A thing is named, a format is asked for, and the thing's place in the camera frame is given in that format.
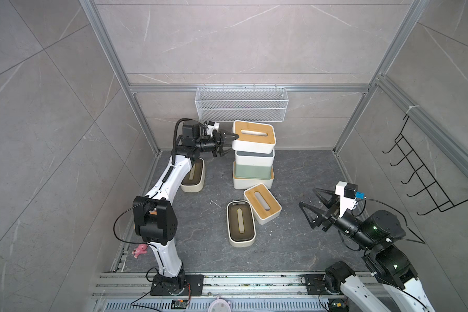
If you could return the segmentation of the green square tissue box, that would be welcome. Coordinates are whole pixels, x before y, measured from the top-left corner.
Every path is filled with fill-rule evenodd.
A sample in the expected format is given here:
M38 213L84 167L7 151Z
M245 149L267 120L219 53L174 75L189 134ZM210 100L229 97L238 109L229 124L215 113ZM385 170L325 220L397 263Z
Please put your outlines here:
M233 175L237 179L273 179L273 169L271 166L254 166L233 164Z

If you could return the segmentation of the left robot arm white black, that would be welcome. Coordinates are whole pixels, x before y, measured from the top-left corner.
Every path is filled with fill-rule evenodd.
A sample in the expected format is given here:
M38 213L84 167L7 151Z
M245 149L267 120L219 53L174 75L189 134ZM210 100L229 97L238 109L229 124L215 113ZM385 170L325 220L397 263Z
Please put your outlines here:
M132 211L135 233L150 247L158 269L152 283L179 295L186 288L183 262L176 251L174 237L178 219L172 203L179 187L200 154L211 152L223 156L224 146L239 135L220 128L216 122L200 123L190 118L179 119L174 126L168 166L159 181L145 196L137 196Z

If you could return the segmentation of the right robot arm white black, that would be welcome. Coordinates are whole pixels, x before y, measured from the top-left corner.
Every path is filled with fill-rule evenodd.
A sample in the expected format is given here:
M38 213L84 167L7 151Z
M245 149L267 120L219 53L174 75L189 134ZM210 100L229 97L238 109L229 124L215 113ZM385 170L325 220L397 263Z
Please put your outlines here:
M315 218L308 218L311 228L328 231L336 228L340 238L348 237L357 244L357 251L363 252L364 261L375 280L388 292L401 311L433 311L419 275L408 259L396 246L404 240L410 230L406 217L390 205L375 211L365 220L353 213L360 202L370 200L357 191L354 184L342 183L338 190L314 188L324 208L320 209L305 202L299 203L304 214L312 212Z

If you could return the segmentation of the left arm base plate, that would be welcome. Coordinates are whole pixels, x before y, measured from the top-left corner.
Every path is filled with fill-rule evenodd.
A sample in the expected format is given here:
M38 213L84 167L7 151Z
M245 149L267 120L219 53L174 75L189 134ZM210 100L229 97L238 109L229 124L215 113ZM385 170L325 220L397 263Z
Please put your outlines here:
M204 275L186 274L169 278L156 275L153 278L151 296L200 296L204 288Z

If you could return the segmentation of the white box grey-blue lid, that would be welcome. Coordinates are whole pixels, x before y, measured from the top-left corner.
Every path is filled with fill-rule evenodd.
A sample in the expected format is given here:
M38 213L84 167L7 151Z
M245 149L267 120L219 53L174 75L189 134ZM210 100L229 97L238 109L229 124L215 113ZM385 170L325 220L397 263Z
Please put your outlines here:
M264 166L271 167L274 162L275 151L270 153L254 153L254 152L235 152L235 161L238 165L243 166Z

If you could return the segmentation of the bamboo-lid tissue box front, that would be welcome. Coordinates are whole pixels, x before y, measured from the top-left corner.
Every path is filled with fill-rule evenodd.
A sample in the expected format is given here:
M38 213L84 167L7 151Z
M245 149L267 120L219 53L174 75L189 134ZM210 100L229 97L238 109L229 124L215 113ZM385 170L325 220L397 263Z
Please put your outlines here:
M276 136L270 124L236 120L232 130L239 136L232 142L235 151L269 154L274 150Z

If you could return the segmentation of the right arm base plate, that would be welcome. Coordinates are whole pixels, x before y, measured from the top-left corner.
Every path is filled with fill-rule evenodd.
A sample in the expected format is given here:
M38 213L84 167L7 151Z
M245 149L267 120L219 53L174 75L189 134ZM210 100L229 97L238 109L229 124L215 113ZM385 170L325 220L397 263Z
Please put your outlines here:
M326 274L303 274L300 283L306 288L308 295L334 294L331 279Z

